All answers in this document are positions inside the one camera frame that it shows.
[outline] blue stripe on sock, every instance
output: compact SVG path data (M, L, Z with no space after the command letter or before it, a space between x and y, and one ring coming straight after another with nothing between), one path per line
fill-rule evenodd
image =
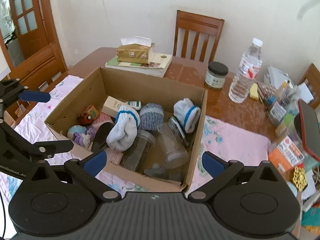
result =
M186 124L187 124L187 121L188 121L189 116L191 115L192 110L195 109L195 108L196 108L196 106L193 106L193 107L191 107L191 108L189 109L189 111L187 112L186 117L184 118L184 122L183 122L183 128L184 128L184 129L186 128Z
M122 114L122 113L126 113L126 114L131 114L133 116L133 118L136 120L136 125L138 127L138 119L137 117L135 116L135 114L131 111L125 111L125 110L121 110L118 112L117 116L116 116L116 123L118 122L118 119L119 119L119 115Z

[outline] gray knitted sock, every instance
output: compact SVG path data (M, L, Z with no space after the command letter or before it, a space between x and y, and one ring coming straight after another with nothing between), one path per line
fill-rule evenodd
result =
M149 103L140 110L139 129L145 131L157 131L158 126L163 124L164 111L161 105Z

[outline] chain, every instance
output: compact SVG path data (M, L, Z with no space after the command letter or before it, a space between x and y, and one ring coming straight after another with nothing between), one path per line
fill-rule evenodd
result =
M17 100L17 104L18 104L18 106L19 106L19 109L20 109L21 113L23 114L22 107L21 107L21 105L19 104L18 100Z

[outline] yellow sponge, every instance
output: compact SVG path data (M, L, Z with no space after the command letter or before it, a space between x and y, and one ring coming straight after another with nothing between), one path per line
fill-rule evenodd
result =
M252 87L250 88L249 95L251 98L259 100L259 95L258 95L258 84L254 83Z

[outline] wooden table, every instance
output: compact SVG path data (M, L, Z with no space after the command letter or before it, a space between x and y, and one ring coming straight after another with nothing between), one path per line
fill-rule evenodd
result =
M91 71L105 66L116 54L115 48L99 48L68 70L69 75L85 78ZM208 65L199 61L173 57L165 77L208 90L206 114L248 131L276 138L275 127L266 117L264 105L248 97L242 104L234 103L228 96L234 73L229 73L222 90L213 90L204 84Z

